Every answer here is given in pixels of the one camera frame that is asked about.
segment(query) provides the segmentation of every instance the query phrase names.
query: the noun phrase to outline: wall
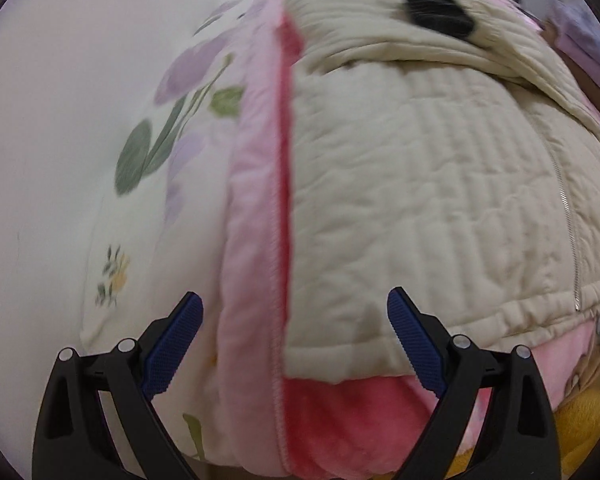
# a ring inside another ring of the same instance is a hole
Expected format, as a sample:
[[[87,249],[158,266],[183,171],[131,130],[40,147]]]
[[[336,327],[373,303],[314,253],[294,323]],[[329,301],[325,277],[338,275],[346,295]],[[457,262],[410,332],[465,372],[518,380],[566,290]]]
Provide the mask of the wall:
[[[77,346],[90,235],[130,122],[218,0],[0,11],[0,448],[30,476],[46,379]]]

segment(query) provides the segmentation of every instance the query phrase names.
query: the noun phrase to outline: blue gripper pad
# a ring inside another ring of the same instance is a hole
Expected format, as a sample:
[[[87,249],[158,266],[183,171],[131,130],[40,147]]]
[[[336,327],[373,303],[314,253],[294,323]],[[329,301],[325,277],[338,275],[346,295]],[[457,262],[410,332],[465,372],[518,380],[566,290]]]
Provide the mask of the blue gripper pad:
[[[437,398],[442,397],[446,391],[442,357],[418,320],[416,312],[396,290],[389,293],[386,309],[395,335],[398,336],[418,380],[425,389],[434,392]]]
[[[187,349],[202,325],[202,316],[202,300],[197,294],[191,294],[174,316],[170,316],[168,327],[162,332],[151,353],[144,360],[141,387],[148,400],[165,392],[169,387]]]

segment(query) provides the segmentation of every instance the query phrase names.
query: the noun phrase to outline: metal zipper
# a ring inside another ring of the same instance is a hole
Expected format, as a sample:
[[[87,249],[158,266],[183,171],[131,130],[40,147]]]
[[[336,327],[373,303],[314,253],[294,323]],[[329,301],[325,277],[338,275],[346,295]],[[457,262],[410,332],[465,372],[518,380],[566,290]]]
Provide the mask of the metal zipper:
[[[567,229],[569,231],[569,238],[571,241],[571,253],[573,254],[573,303],[576,312],[579,312],[582,297],[580,290],[580,258],[578,257],[578,245],[575,232],[576,226],[573,222],[573,216],[571,215],[571,206],[569,204],[566,188],[564,186],[562,168],[560,167],[557,159],[555,158],[554,150],[551,149],[551,147],[544,139],[543,141],[544,145],[546,146],[546,150],[549,153],[549,156],[551,157],[551,162],[554,165],[555,175],[558,178],[558,187],[560,188],[560,199],[562,200],[562,205],[564,206],[564,215],[567,219]]]

